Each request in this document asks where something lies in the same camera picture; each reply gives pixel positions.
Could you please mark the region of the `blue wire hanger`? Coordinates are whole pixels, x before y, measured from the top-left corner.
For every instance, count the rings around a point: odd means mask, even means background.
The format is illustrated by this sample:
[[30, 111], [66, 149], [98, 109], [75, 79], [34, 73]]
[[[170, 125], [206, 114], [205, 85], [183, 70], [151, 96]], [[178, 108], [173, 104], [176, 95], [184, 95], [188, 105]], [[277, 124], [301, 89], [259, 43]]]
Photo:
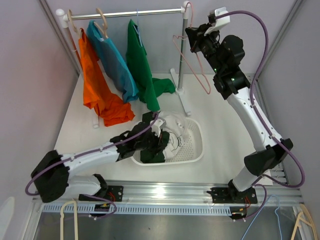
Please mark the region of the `blue wire hanger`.
[[144, 45], [143, 45], [143, 42], [142, 42], [141, 33], [140, 33], [140, 28], [139, 28], [139, 11], [138, 11], [138, 9], [136, 9], [135, 32], [136, 32], [137, 37], [138, 37], [139, 45], [140, 45], [141, 47], [143, 47]]

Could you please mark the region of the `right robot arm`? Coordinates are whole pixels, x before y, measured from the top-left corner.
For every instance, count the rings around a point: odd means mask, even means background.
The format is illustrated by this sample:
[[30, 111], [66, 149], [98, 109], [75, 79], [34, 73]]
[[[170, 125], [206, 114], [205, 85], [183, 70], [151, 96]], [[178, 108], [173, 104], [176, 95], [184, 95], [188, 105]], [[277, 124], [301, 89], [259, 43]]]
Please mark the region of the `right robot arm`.
[[240, 117], [255, 149], [244, 157], [243, 169], [228, 183], [227, 197], [237, 203], [249, 195], [252, 184], [262, 174], [285, 159], [293, 143], [273, 129], [264, 113], [260, 114], [264, 123], [261, 123], [256, 113], [260, 106], [253, 103], [255, 97], [250, 95], [252, 84], [239, 67], [245, 56], [243, 40], [235, 35], [219, 40], [219, 31], [205, 33], [209, 26], [202, 24], [185, 29], [190, 51], [201, 52], [212, 67], [215, 73], [214, 87]]

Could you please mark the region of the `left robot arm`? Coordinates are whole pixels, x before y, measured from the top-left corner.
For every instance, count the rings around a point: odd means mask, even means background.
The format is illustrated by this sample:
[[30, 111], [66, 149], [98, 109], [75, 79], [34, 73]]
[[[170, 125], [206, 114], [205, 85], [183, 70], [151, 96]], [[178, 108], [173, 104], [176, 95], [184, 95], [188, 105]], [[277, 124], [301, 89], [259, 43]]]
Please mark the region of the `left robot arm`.
[[25, 187], [29, 196], [51, 203], [62, 196], [88, 195], [97, 201], [107, 197], [108, 184], [102, 176], [80, 173], [100, 165], [131, 158], [136, 152], [156, 150], [161, 144], [166, 120], [158, 112], [147, 112], [131, 130], [112, 137], [105, 144], [77, 153], [59, 154], [51, 150], [35, 167]]

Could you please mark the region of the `orange t shirt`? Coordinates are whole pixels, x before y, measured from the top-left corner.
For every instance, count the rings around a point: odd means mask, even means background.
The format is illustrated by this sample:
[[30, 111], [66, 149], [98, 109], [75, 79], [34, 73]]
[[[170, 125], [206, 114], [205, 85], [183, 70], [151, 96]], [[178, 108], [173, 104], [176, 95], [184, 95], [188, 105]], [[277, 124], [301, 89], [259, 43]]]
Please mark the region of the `orange t shirt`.
[[132, 121], [135, 117], [130, 103], [112, 93], [98, 64], [98, 57], [83, 28], [78, 39], [83, 72], [83, 105], [93, 109], [106, 127]]

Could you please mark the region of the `dark green white t shirt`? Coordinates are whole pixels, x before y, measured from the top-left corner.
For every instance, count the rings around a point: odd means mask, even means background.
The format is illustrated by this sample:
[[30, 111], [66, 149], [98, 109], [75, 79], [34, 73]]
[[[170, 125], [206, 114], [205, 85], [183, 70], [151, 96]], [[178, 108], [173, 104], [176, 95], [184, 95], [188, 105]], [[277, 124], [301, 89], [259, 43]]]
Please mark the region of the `dark green white t shirt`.
[[[188, 123], [186, 117], [177, 112], [161, 111], [160, 117], [166, 121], [165, 130], [170, 133], [169, 147], [166, 150], [166, 160], [177, 155], [181, 147], [188, 140]], [[144, 164], [163, 163], [165, 160], [140, 160]]]

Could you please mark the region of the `bright green t shirt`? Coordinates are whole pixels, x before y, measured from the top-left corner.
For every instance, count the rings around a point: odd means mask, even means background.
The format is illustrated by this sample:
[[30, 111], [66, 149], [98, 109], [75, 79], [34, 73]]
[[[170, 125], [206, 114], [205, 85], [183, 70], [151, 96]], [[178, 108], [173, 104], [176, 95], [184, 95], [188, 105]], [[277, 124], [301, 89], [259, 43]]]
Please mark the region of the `bright green t shirt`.
[[173, 94], [175, 85], [169, 78], [155, 78], [151, 73], [146, 49], [138, 33], [138, 25], [130, 20], [127, 27], [126, 64], [138, 89], [138, 98], [148, 110], [158, 112], [158, 97]]

